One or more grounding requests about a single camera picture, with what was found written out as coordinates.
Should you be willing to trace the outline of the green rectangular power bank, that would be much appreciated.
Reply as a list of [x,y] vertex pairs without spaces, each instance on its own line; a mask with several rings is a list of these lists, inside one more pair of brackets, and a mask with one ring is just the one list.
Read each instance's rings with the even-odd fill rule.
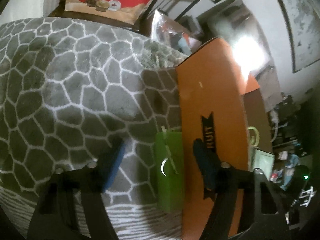
[[165,213],[181,212],[184,205],[182,133],[165,126],[155,136],[158,206]]

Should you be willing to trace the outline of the green tissue pack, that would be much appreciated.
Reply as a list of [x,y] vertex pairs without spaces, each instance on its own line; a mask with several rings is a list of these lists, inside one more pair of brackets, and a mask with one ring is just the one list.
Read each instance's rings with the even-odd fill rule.
[[263,171],[267,180],[270,179],[274,165],[274,155],[263,151],[258,147],[251,147],[248,154],[248,170],[259,168]]

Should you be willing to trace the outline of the orange cardboard box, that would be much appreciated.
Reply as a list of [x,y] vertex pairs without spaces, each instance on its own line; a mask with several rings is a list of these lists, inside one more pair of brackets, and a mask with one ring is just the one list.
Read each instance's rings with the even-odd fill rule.
[[221,38],[203,45],[177,68],[184,150],[185,199],[182,238],[199,239],[213,207],[204,198],[204,183],[193,154],[193,142],[202,139],[222,161],[248,168],[249,122],[244,96],[258,102],[253,126],[262,141],[270,134],[260,86],[252,74],[244,75],[231,46]]

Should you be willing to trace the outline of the grey patterned plush blanket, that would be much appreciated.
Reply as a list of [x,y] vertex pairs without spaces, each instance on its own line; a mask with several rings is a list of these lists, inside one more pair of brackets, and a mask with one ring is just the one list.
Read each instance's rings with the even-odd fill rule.
[[102,194],[120,239],[180,239],[157,207],[155,135],[181,129],[175,68],[185,55],[129,30],[67,18],[1,25],[1,207],[27,234],[56,170],[83,168],[125,140]]

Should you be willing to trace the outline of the white drying rack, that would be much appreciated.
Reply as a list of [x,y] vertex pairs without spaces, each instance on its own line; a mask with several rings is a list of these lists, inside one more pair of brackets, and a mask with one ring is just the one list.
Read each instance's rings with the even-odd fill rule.
[[308,207],[316,193],[317,191],[315,188],[312,185],[307,184],[300,192],[296,204],[299,206]]

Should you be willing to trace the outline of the cluttered open cardboard box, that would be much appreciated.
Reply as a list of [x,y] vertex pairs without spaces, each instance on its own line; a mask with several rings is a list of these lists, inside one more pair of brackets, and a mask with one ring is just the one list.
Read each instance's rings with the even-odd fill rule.
[[159,10],[151,17],[149,38],[185,55],[191,55],[202,45],[204,32],[197,19],[183,16],[182,23],[172,20]]

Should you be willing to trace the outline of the framed ink painting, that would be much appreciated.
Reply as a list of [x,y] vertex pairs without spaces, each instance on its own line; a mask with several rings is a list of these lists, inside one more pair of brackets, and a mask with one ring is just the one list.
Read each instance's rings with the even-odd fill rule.
[[278,0],[289,35],[294,73],[319,62],[319,0]]

